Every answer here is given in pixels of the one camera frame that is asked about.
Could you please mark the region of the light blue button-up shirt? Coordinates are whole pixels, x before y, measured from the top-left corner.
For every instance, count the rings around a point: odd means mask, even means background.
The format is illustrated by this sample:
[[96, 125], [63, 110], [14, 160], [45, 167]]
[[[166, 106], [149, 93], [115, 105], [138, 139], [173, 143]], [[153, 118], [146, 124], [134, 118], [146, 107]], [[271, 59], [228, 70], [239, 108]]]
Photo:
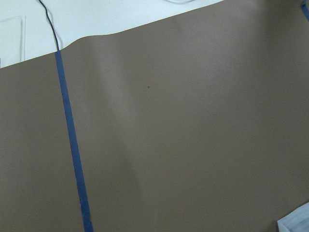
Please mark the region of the light blue button-up shirt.
[[309, 232], [309, 203], [277, 221], [279, 232]]

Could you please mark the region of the clear plastic bag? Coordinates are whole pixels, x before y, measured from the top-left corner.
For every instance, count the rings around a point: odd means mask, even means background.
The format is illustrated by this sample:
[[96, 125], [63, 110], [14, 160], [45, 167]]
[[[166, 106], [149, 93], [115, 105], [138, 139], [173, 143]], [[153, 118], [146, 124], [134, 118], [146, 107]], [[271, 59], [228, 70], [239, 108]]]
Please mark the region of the clear plastic bag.
[[0, 21], [0, 67], [20, 63], [25, 60], [25, 27], [23, 15]]

